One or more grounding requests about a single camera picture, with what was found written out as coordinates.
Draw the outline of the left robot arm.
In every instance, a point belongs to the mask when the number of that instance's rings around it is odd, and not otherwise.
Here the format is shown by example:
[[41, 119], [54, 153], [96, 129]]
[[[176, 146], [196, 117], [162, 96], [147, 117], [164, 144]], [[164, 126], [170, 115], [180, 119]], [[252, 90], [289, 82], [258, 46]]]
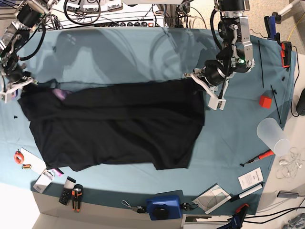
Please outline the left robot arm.
[[212, 37], [219, 48], [216, 59], [205, 61], [204, 68], [195, 68], [185, 73], [185, 78], [193, 79], [210, 96], [208, 107], [223, 110], [224, 97], [229, 81], [236, 73], [248, 73], [255, 65], [253, 44], [250, 38], [248, 17], [250, 10], [247, 0], [216, 0], [210, 16], [213, 26], [214, 16], [220, 13], [217, 30], [212, 29]]

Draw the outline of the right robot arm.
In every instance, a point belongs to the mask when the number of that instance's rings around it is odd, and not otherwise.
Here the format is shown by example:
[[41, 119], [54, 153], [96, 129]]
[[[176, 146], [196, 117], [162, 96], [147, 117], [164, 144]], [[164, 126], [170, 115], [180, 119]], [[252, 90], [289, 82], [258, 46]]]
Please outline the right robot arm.
[[[57, 0], [23, 0], [17, 7], [11, 22], [0, 40], [0, 100], [8, 103], [17, 97], [18, 90], [33, 83], [31, 73], [25, 71], [24, 61], [32, 58], [40, 49], [45, 37], [44, 21]], [[36, 50], [27, 57], [19, 57], [18, 51], [30, 40], [30, 33], [43, 29], [41, 41]]]

